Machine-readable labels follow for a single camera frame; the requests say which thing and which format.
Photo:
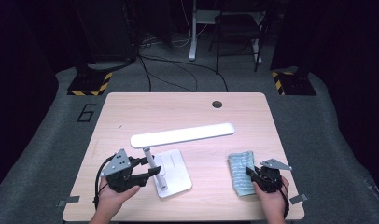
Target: cable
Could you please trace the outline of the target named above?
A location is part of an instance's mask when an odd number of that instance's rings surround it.
[[[173,82],[169,82],[169,81],[166,81],[166,80],[164,80],[164,79],[162,79],[162,78],[160,78],[160,77],[157,77],[157,76],[152,75],[152,74],[147,70],[146,65],[145,65],[145,63],[144,63],[144,61],[143,61],[143,58],[142,58],[140,55],[139,55],[138,58],[139,58],[140,63],[142,64],[142,66],[143,66],[143,68],[145,69],[146,74],[147,74],[148,84],[149,84],[149,92],[151,92],[151,81],[150,81],[150,79],[149,79],[149,76],[155,77],[156,79],[158,79],[158,80],[160,80],[160,81],[162,81],[162,82],[165,82],[165,83],[167,83],[167,84],[170,84],[170,85],[173,85],[173,86],[177,86],[177,87],[179,87],[179,88],[181,88],[181,89],[183,89],[183,90],[186,90],[186,91],[192,91],[192,90],[190,90],[190,89],[187,89],[187,88],[185,88],[185,87],[182,87],[182,86],[180,86],[180,85],[177,85],[177,84],[175,84],[175,83],[173,83]]]
[[[93,69],[93,70],[96,70],[98,72],[106,72],[106,73],[111,73],[111,72],[115,72],[117,70],[120,70],[124,67],[127,67],[129,65],[131,65],[132,63],[134,63],[135,59],[130,59],[130,60],[127,60],[125,61],[125,64],[122,64],[122,65],[118,65],[118,66],[114,66],[114,67],[109,67],[109,68],[105,68],[105,69]]]
[[[151,48],[152,45],[166,44],[166,42],[156,41],[156,40],[157,40],[157,37],[155,37],[155,36],[152,36],[150,38],[145,38],[145,40],[143,40],[142,44],[140,44],[139,47],[140,47],[140,49],[148,49],[148,48]],[[172,43],[183,42],[183,41],[188,41],[188,39],[173,40]]]
[[[102,189],[104,189],[107,185],[108,185],[108,183],[106,183],[104,186],[102,186],[102,187],[99,189],[98,194],[100,194],[100,192],[102,191]]]
[[[189,23],[189,19],[187,18],[187,15],[186,15],[186,11],[184,9],[184,4],[183,4],[183,0],[181,0],[181,8],[183,9],[183,14],[184,14],[184,17],[186,18],[186,23],[187,23],[187,27],[189,28],[189,37],[186,41],[186,43],[184,43],[183,45],[174,45],[173,43],[173,46],[177,47],[177,48],[182,48],[184,46],[186,46],[189,42],[190,42],[190,23]]]
[[[196,92],[196,91],[198,90],[198,79],[196,79],[196,76],[193,75],[189,70],[187,70],[186,68],[184,68],[184,67],[182,67],[182,66],[180,66],[180,65],[178,65],[178,64],[175,64],[175,63],[173,63],[173,62],[170,62],[169,60],[167,60],[167,59],[165,59],[165,58],[163,58],[163,57],[160,57],[160,56],[153,56],[153,57],[160,58],[163,62],[171,63],[171,64],[173,64],[173,65],[175,65],[175,66],[177,66],[177,67],[183,69],[183,70],[186,71],[187,73],[189,73],[189,74],[193,77],[193,79],[195,80],[195,91],[192,91],[192,92]]]
[[[138,57],[138,58],[140,60],[140,64],[142,65],[142,67],[144,68],[146,72],[147,79],[148,79],[148,91],[151,92],[151,79],[149,78],[149,71],[146,68],[146,64],[144,63],[143,58],[142,57]]]
[[[196,64],[196,63],[186,63],[186,62],[180,62],[180,61],[173,61],[173,60],[161,60],[161,59],[155,59],[155,58],[150,58],[149,56],[146,56],[146,55],[139,55],[140,57],[142,58],[145,58],[145,59],[148,59],[148,60],[153,60],[153,61],[160,61],[160,62],[168,62],[168,63],[183,63],[183,64],[188,64],[188,65],[192,65],[192,66],[197,66],[197,67],[202,67],[202,68],[205,68],[207,70],[210,70],[210,71],[213,71],[214,73],[216,73],[216,75],[220,76],[223,83],[224,83],[224,86],[225,86],[225,91],[226,92],[229,92],[228,91],[228,87],[227,87],[227,82],[225,81],[225,78],[223,75],[221,75],[219,72],[217,73],[216,70],[210,68],[210,67],[207,67],[207,66],[204,66],[204,65],[200,65],[200,64]]]
[[[288,215],[288,211],[289,211],[289,203],[288,203],[288,188],[286,187],[285,183],[283,183],[283,181],[282,181],[282,185],[285,187],[287,195],[286,195],[285,193],[283,193],[283,191],[282,191],[281,188],[278,189],[278,190],[279,190],[280,194],[282,195],[283,200],[285,201],[285,214],[284,214],[284,218],[286,218],[286,216]]]
[[[97,175],[96,175],[96,180],[95,180],[95,183],[94,183],[94,198],[93,198],[93,202],[94,202],[94,208],[97,209],[97,205],[99,205],[99,176],[100,176],[100,173],[102,173],[102,170],[103,170],[103,167],[105,167],[105,164],[108,163],[109,161],[111,161],[114,157],[115,157],[116,154],[108,157],[104,162],[103,164],[100,166],[99,170],[97,171]]]

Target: table surface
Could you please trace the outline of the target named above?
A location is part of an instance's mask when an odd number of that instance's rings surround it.
[[[212,103],[220,101],[221,108]],[[235,133],[170,146],[153,147],[152,154],[179,149],[186,163],[192,188],[161,199],[153,177],[127,201],[113,220],[120,221],[221,221],[265,219],[257,195],[239,197],[232,186],[228,156],[252,150],[255,164],[275,158],[288,164],[274,120],[262,93],[256,92],[153,92],[110,93],[91,137],[63,212],[66,221],[88,221],[94,213],[94,181],[106,158],[124,148],[128,156],[143,158],[130,139],[139,133],[154,133],[229,122]],[[145,173],[149,165],[137,166],[133,174]],[[298,195],[290,171],[281,171],[289,181],[290,197]],[[290,206],[287,219],[301,219],[301,203]]]

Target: white desk lamp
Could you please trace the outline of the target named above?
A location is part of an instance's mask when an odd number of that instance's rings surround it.
[[[178,149],[157,154],[153,159],[150,152],[151,147],[220,137],[234,132],[232,124],[221,123],[166,132],[137,134],[132,136],[131,145],[133,148],[143,149],[151,168],[161,166],[161,171],[154,176],[154,180],[158,195],[165,198],[190,189],[192,182]]]

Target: lamp base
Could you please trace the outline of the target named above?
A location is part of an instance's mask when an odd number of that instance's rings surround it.
[[[162,190],[157,177],[154,176],[160,198],[166,198],[192,188],[190,175],[178,149],[156,154],[154,161],[157,166],[161,166],[160,175],[165,178],[168,188]]]

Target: yellow and black caution tape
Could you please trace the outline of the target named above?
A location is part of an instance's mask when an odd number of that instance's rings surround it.
[[[279,79],[279,73],[282,74],[281,72],[272,72],[272,77],[274,78],[274,85],[276,86],[279,95],[285,95],[285,91],[283,90],[282,83]],[[293,75],[293,73],[291,72],[283,72],[283,74]]]
[[[107,89],[108,82],[112,76],[112,73],[109,73],[105,76],[105,80],[103,81],[103,84],[100,87],[99,91],[68,91],[67,95],[102,95],[105,92],[105,89]]]

